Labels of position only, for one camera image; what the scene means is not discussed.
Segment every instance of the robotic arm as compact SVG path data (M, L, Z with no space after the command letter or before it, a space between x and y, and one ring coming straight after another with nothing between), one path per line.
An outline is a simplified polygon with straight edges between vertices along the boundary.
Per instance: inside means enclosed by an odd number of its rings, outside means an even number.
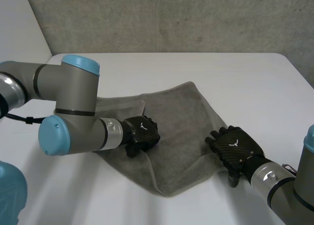
M56 101L54 115L45 118L38 139L48 155L99 151L126 145L129 157L148 150L160 136L151 119L138 116L118 121L96 118L99 64L66 55L61 65L0 64L0 119L31 99Z
M314 224L314 125L304 139L298 172L265 158L261 147L239 127L212 131L206 138L236 187L244 175L254 190L287 225Z

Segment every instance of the gray concrete wall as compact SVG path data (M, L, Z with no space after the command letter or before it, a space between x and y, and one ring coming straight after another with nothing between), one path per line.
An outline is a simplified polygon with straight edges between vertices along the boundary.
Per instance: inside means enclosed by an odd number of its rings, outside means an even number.
M314 86L314 0L29 0L52 53L274 52Z

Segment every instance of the white wall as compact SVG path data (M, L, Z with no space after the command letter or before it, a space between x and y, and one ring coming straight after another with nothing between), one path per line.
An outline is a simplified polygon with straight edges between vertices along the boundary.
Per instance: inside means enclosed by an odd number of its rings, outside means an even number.
M0 0L0 62L46 63L51 57L28 0Z

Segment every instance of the towel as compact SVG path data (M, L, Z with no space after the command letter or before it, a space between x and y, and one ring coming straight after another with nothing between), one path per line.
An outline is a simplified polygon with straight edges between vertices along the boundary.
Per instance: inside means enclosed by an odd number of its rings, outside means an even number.
M149 192L171 197L224 167L205 143L212 130L227 127L195 84L132 97L98 98L96 116L124 120L145 115L158 124L159 143L128 158L124 146L97 154Z

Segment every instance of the blue joint cap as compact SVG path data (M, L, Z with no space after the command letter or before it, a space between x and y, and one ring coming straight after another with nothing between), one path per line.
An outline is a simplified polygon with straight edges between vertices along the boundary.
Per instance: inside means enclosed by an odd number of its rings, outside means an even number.
M78 55L65 55L62 59L62 62L86 70L87 72L90 72L97 76L100 75L99 74L100 66L96 61L92 59Z
M17 225L27 200L27 183L14 165L0 161L0 224Z
M39 127L38 141L46 155L68 154L71 140L63 119L57 115L45 118Z
M303 143L310 152L314 153L314 125L309 128Z

